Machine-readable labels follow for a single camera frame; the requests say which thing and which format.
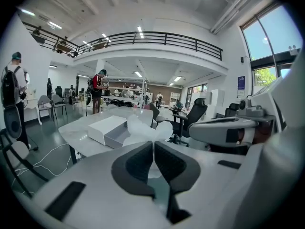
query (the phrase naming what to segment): open box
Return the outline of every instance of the open box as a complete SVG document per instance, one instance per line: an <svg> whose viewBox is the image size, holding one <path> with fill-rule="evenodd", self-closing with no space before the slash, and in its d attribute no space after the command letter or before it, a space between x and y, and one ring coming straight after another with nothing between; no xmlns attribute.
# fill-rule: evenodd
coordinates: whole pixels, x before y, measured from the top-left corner
<svg viewBox="0 0 305 229"><path fill-rule="evenodd" d="M88 136L95 141L111 148L123 146L123 142L130 136L127 120L118 116L111 116L88 125Z"/></svg>

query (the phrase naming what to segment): white sleeve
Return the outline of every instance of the white sleeve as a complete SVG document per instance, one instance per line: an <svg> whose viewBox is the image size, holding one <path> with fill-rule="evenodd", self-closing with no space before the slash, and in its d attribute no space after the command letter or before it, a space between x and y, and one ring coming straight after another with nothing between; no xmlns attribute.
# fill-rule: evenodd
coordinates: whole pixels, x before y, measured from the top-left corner
<svg viewBox="0 0 305 229"><path fill-rule="evenodd" d="M24 72L23 72L22 68L17 70L17 72L15 73L15 76L18 81L19 89L22 89L22 88L27 89L27 83L25 81Z"/></svg>

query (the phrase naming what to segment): table leg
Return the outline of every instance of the table leg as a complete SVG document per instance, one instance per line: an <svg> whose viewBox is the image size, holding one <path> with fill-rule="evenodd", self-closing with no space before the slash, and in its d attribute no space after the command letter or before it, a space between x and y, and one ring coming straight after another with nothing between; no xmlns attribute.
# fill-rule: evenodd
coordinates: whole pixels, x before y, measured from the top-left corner
<svg viewBox="0 0 305 229"><path fill-rule="evenodd" d="M71 158L72 158L72 163L75 165L77 163L77 160L76 160L76 156L75 156L75 149L73 147L70 147L70 153L71 153Z"/></svg>
<svg viewBox="0 0 305 229"><path fill-rule="evenodd" d="M40 114L39 114L38 106L36 106L35 108L36 108L36 111L37 111L37 119L38 119L38 122L39 122L40 125L42 125L42 123L41 123L41 121L40 121L40 118L39 118L39 115L40 115Z"/></svg>

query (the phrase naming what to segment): metal railing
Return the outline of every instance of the metal railing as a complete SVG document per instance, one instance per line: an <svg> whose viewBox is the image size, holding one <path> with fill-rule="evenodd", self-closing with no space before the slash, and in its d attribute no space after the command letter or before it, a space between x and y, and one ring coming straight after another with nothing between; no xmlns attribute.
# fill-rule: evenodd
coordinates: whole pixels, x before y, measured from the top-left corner
<svg viewBox="0 0 305 229"><path fill-rule="evenodd" d="M143 31L126 32L110 35L107 38L98 38L81 46L74 44L60 36L44 29L25 23L28 31L41 47L49 48L58 53L64 53L70 57L76 57L86 52L125 44L161 44L178 46L201 52L222 60L222 49L202 40L174 33Z"/></svg>
<svg viewBox="0 0 305 229"><path fill-rule="evenodd" d="M140 35L140 32L126 32L108 36L107 38L109 40L107 38L98 38L80 46L78 53L79 55L81 55L86 52L112 47L115 45L142 43L172 45L188 48L196 52L202 52L219 60L222 60L223 50L208 42L204 42L193 37L167 32L143 31L141 33L143 34L143 36Z"/></svg>

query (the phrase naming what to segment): ceiling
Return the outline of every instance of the ceiling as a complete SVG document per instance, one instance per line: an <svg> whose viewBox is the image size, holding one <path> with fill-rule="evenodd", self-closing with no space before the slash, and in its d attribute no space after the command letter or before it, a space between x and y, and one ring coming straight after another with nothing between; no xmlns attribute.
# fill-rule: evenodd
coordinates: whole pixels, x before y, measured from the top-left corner
<svg viewBox="0 0 305 229"><path fill-rule="evenodd" d="M20 8L36 16L20 12L20 17L81 45L82 41L92 41L102 33L134 31L139 23L146 31L153 30L154 20L164 17L200 22L211 29L233 3L234 0L26 0ZM62 29L51 29L45 20Z"/></svg>
<svg viewBox="0 0 305 229"><path fill-rule="evenodd" d="M134 72L142 70L139 64L143 67L146 77L150 83L169 85L175 83L174 79L181 76L181 79L173 86L181 87L187 86L196 81L205 81L210 78L219 76L219 74L208 71L204 66L199 66L190 63L181 63L180 61L168 59L156 59L149 57L124 57L112 58L105 60L105 69L110 78L123 80L125 77L142 80ZM79 74L86 76L94 76L96 70L97 60L86 62L74 66L74 69L79 70Z"/></svg>

